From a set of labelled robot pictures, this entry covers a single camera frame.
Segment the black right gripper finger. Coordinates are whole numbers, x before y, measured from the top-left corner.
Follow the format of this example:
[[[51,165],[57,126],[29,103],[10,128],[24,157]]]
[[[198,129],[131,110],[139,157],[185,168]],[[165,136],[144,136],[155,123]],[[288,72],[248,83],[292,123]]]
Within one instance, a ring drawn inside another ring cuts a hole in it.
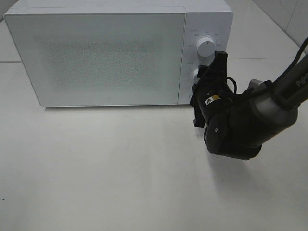
[[[195,119],[193,124],[195,127],[203,128],[205,125],[204,110],[206,94],[205,86],[197,87],[197,84],[192,86],[191,106],[194,108]]]
[[[215,51],[214,59],[209,66],[199,65],[198,78],[208,76],[223,76],[227,75],[227,59],[228,54],[224,51]]]

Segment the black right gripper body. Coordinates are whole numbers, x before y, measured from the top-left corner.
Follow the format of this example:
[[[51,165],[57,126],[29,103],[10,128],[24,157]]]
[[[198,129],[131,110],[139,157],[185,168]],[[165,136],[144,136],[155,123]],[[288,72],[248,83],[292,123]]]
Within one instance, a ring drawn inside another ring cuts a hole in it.
[[[205,86],[206,100],[204,116],[209,120],[214,114],[218,112],[217,107],[221,107],[226,103],[231,103],[235,99],[235,90],[231,90],[228,81],[235,83],[234,79],[228,76],[208,76],[199,78],[196,83],[197,87]]]

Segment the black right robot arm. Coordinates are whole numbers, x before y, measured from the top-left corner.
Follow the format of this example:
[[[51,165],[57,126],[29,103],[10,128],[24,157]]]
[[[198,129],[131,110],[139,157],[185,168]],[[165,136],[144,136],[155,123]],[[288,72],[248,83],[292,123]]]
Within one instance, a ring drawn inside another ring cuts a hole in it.
[[[228,55],[216,51],[208,66],[200,65],[190,105],[194,125],[203,128],[210,153],[249,160],[263,143],[292,126],[298,108],[308,98],[308,57],[304,41],[294,60],[275,81],[252,79],[241,94],[231,89]]]

